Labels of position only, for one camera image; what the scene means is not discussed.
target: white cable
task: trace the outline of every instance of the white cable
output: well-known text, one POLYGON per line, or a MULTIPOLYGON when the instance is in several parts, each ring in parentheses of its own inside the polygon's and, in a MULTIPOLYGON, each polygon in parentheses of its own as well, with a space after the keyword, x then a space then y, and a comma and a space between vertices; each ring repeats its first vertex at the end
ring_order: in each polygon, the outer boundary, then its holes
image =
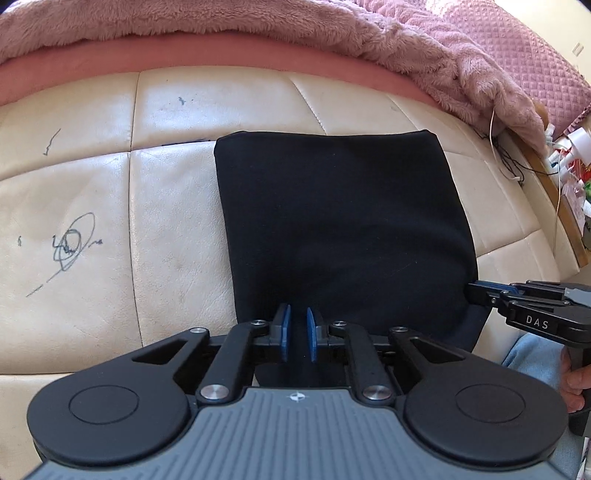
POLYGON ((556 203, 556 217, 554 218, 554 241, 552 242, 552 255, 556 257, 556 236, 558 234, 558 209, 560 208, 560 199, 562 198, 562 187, 560 185, 560 161, 562 160, 562 150, 558 154, 558 202, 556 203))
POLYGON ((495 146, 492 144, 492 121, 495 119, 495 109, 492 109, 492 116, 491 116, 491 127, 489 128, 488 131, 488 140, 491 142, 491 150, 492 150, 492 156, 495 159, 496 162, 496 167, 499 169, 499 171, 501 172, 501 174, 507 179, 507 180, 516 180, 516 181, 520 181, 521 179, 519 177, 513 177, 510 178, 507 175, 505 175, 505 172, 503 172, 503 169, 501 168, 501 164, 504 166, 503 162, 501 161, 501 159, 497 159, 496 157, 496 149, 495 146))

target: hand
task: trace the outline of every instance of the hand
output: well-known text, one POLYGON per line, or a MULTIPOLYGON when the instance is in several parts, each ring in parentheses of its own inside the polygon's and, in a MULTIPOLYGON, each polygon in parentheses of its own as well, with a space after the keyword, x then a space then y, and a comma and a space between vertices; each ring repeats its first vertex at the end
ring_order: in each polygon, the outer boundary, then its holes
POLYGON ((569 413, 579 411, 585 405, 583 390, 591 388, 591 365, 571 370, 570 355, 566 347, 560 352, 560 385, 558 391, 569 413))

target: metal screw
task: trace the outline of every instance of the metal screw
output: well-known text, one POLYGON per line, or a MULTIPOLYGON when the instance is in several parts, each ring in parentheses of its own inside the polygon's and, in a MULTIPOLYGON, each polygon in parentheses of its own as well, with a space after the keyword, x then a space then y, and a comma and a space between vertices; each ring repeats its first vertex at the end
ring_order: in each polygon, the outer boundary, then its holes
POLYGON ((392 391, 383 385, 372 385, 363 390, 363 396, 368 400, 386 400, 392 396, 392 391))
POLYGON ((230 391, 224 385, 213 384, 205 385, 199 393, 208 400, 222 400, 230 394, 230 391))

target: pink fluffy throw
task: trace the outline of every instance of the pink fluffy throw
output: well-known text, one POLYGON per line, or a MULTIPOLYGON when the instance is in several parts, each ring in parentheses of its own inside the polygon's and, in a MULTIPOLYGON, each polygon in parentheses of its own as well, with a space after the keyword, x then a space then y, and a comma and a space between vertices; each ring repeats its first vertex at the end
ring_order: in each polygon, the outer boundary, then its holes
POLYGON ((20 0, 0 15, 0 63, 79 40, 235 30, 375 62, 408 75, 488 133, 496 117, 538 152, 531 99, 469 37, 402 0, 20 0))

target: light blue denim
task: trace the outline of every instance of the light blue denim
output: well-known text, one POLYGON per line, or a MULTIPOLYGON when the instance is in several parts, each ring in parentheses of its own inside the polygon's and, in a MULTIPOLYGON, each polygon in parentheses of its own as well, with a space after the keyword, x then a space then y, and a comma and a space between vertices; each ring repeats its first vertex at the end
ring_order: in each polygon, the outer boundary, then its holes
MULTIPOLYGON (((558 390, 561 350, 562 345, 558 343, 526 333, 513 346, 503 365, 542 380, 558 390)), ((576 478, 579 471, 583 442, 582 437, 573 435, 567 429, 550 458, 554 467, 569 479, 576 478)))

